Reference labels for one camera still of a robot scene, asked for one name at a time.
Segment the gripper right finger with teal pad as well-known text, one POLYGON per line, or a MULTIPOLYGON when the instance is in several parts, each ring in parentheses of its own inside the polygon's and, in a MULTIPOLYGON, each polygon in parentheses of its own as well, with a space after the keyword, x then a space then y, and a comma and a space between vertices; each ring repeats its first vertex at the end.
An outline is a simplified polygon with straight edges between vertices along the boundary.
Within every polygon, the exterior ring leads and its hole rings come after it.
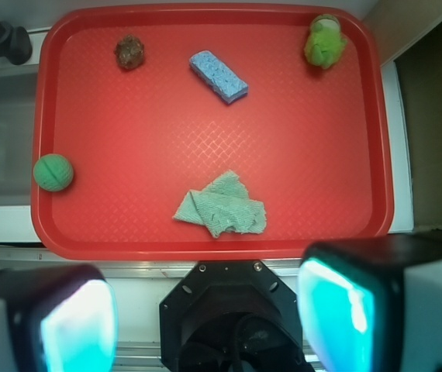
POLYGON ((442 371, 442 233, 312 243, 297 304, 328 371, 442 371))

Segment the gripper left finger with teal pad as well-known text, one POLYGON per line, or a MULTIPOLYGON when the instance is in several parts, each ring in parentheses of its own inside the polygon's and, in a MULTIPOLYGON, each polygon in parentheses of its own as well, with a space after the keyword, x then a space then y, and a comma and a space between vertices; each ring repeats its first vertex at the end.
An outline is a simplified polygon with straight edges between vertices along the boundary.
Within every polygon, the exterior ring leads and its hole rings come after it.
POLYGON ((0 371, 111 371, 112 287, 90 264, 0 270, 0 371))

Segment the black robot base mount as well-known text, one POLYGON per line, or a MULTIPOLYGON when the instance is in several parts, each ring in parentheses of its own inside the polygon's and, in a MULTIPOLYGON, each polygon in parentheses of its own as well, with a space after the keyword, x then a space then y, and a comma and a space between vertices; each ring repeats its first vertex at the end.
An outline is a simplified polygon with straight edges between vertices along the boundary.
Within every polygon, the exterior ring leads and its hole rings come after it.
POLYGON ((169 371, 312 371, 297 297, 260 261, 197 263, 159 305, 169 371))

